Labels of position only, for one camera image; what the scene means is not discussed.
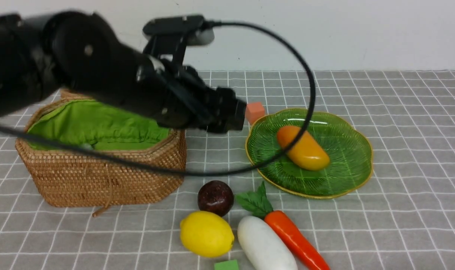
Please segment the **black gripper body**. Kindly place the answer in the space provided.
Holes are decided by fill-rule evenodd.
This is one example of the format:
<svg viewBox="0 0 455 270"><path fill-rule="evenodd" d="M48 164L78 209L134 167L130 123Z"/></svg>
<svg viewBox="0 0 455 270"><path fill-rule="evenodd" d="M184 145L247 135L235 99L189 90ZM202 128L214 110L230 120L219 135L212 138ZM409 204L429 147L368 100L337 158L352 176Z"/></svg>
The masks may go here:
<svg viewBox="0 0 455 270"><path fill-rule="evenodd" d="M172 113L185 119L177 129L200 129L225 134L244 128L247 103L228 87L209 87L191 66L164 60L164 86L175 97Z"/></svg>

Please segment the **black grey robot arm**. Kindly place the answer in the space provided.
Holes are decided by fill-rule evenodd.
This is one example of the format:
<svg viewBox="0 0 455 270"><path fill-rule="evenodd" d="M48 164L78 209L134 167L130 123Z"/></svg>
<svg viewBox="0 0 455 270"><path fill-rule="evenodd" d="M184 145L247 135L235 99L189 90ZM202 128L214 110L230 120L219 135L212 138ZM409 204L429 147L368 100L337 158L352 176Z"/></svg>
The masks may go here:
<svg viewBox="0 0 455 270"><path fill-rule="evenodd" d="M246 102L229 88L209 87L183 65L188 46L214 39L202 15L152 19L142 32L149 41L140 52L96 13L0 16L0 118L65 88L163 128L243 129Z"/></svg>

